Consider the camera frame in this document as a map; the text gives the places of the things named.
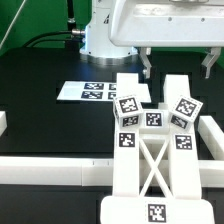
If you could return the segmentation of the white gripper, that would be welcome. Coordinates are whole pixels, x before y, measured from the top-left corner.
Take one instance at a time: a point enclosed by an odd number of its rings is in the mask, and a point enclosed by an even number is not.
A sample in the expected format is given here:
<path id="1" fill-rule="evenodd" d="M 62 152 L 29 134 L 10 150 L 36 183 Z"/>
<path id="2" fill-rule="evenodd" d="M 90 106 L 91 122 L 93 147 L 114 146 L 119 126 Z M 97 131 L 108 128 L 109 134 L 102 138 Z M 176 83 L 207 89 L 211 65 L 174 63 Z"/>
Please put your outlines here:
<path id="1" fill-rule="evenodd" d="M 201 63 L 208 79 L 224 46 L 224 0 L 114 0 L 109 39 L 116 46 L 141 47 L 146 79 L 150 47 L 209 47 Z"/>

